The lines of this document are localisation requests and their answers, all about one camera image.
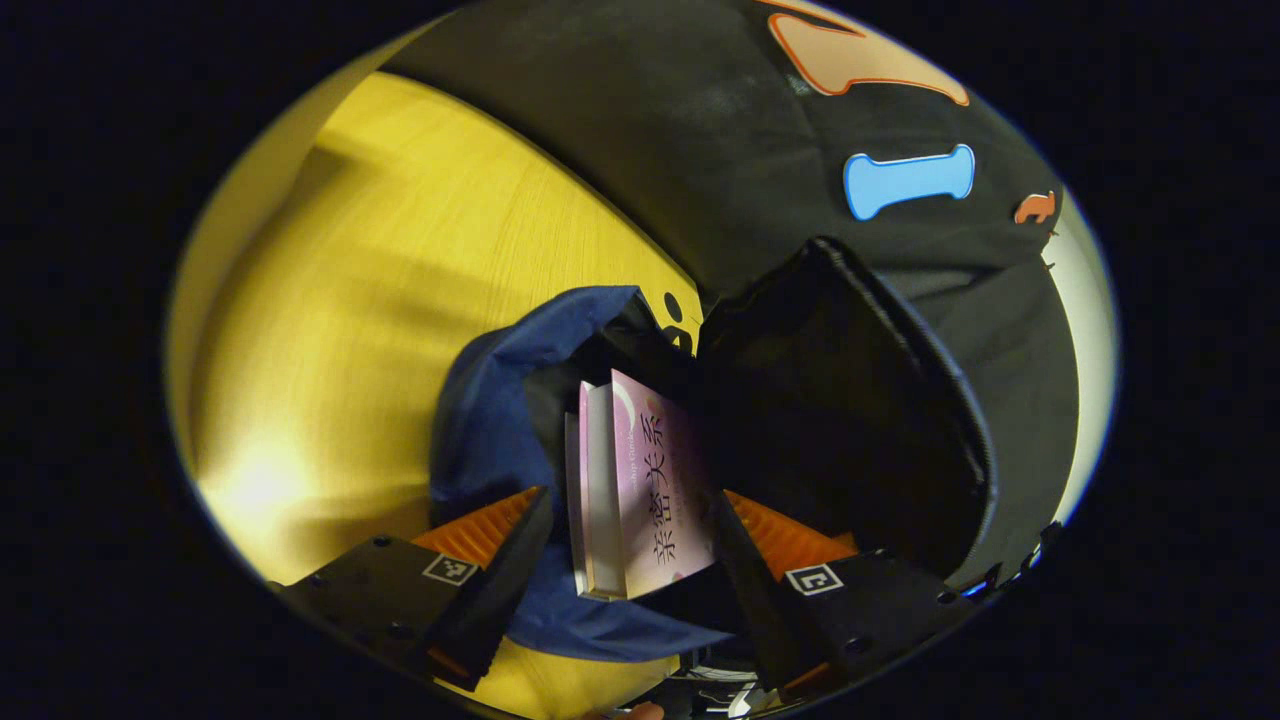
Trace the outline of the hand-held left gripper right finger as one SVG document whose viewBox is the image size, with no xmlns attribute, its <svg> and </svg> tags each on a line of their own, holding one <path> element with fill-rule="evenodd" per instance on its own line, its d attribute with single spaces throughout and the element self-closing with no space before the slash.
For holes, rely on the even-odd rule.
<svg viewBox="0 0 1280 720">
<path fill-rule="evenodd" d="M 943 639 L 975 602 L 883 550 L 863 553 L 723 491 L 716 552 L 762 683 L 783 701 L 851 689 Z"/>
</svg>

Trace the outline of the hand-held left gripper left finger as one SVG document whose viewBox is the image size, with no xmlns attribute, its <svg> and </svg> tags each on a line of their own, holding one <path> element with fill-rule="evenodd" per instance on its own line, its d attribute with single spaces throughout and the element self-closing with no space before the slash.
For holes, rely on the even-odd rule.
<svg viewBox="0 0 1280 720">
<path fill-rule="evenodd" d="M 416 539 L 374 536 L 274 591 L 307 620 L 393 667 L 475 691 L 552 525 L 548 489 L 534 487 Z"/>
</svg>

